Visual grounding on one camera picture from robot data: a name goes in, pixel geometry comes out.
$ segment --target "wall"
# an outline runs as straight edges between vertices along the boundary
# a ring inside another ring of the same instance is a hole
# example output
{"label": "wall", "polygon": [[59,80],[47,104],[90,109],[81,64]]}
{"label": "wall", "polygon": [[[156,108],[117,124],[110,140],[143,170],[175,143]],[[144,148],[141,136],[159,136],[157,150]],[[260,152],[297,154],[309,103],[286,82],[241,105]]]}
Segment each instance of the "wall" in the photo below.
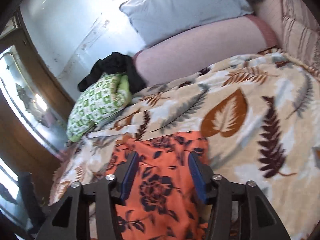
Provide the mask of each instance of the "wall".
{"label": "wall", "polygon": [[74,100],[98,59],[145,47],[112,0],[23,0],[20,10],[39,55]]}

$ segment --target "beige blanket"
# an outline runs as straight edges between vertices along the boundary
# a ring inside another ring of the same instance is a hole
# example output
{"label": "beige blanket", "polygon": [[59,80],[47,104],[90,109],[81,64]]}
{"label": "beige blanket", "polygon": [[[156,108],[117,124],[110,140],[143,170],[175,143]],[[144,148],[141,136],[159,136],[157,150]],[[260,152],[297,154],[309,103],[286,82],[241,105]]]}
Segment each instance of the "beige blanket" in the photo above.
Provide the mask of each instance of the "beige blanket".
{"label": "beige blanket", "polygon": [[55,174],[51,202],[71,182],[103,176],[115,140],[201,131],[215,173],[254,180],[293,240],[320,219],[320,73],[273,51],[235,56],[136,94],[116,122],[97,127]]}

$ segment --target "orange fabric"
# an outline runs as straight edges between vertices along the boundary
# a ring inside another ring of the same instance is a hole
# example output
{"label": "orange fabric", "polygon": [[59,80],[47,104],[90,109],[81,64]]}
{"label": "orange fabric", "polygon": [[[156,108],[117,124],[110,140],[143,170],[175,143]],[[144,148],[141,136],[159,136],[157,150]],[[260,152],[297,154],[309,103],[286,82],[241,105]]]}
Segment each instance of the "orange fabric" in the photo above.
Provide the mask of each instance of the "orange fabric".
{"label": "orange fabric", "polygon": [[112,174],[132,150],[140,156],[126,206],[116,205],[123,239],[204,239],[207,224],[196,209],[188,155],[194,151],[207,163],[207,139],[192,131],[144,142],[124,141],[116,145],[106,171]]}

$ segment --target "green and white pillow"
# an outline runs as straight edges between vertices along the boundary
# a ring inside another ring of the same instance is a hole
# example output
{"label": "green and white pillow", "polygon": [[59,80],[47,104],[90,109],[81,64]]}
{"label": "green and white pillow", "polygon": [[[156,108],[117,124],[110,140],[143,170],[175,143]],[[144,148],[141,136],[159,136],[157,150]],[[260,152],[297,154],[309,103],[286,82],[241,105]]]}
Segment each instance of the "green and white pillow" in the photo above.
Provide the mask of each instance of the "green and white pillow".
{"label": "green and white pillow", "polygon": [[111,119],[131,100],[127,75],[103,74],[78,98],[68,120],[67,136],[77,142],[93,125]]}

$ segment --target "light blue pillow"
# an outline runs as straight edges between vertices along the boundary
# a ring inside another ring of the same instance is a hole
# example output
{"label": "light blue pillow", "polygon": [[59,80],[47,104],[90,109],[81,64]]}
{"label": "light blue pillow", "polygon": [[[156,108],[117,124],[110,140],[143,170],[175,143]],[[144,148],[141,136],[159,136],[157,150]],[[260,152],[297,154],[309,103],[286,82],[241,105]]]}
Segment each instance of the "light blue pillow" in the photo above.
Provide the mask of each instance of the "light blue pillow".
{"label": "light blue pillow", "polygon": [[197,26],[253,13],[246,0],[129,0],[120,10],[148,46]]}

